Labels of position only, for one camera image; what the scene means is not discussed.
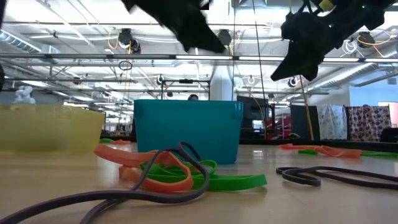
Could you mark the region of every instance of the desk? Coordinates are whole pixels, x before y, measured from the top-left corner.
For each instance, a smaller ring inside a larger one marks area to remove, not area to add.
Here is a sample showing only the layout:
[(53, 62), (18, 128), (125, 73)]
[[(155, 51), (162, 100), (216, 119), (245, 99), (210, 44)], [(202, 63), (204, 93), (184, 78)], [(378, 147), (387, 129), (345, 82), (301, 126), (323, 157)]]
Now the desk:
[[(275, 174), (281, 166), (337, 166), (398, 175), (398, 160), (365, 157), (359, 161), (281, 152), (275, 146), (241, 146), (235, 165), (218, 174), (266, 174), (268, 185), (243, 192), (207, 192), (183, 205), (130, 200), (95, 223), (391, 223), (397, 220), (398, 192), (367, 189), (322, 179), (321, 187), (297, 185)], [(103, 189), (122, 189), (117, 165), (94, 155), (58, 159), (0, 159), (0, 217), (55, 197)], [(59, 208), (23, 223), (78, 223), (98, 202)]]

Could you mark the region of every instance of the blue plastic container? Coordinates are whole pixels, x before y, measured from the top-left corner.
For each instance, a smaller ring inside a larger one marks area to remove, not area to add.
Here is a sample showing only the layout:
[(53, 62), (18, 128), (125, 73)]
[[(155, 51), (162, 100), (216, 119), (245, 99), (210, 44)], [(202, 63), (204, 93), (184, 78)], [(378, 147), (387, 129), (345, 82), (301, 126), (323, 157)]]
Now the blue plastic container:
[(237, 101), (135, 100), (138, 152), (191, 144), (203, 160), (233, 164), (243, 104)]

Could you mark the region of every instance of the curtain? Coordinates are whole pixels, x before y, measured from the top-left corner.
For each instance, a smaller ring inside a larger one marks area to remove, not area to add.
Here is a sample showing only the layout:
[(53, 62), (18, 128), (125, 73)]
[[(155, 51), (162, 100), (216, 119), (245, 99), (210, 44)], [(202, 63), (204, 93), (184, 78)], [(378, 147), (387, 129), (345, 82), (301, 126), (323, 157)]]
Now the curtain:
[(347, 115), (343, 106), (317, 106), (321, 140), (347, 140)]
[(391, 127), (388, 106), (348, 108), (349, 133), (352, 141), (379, 141), (381, 132)]

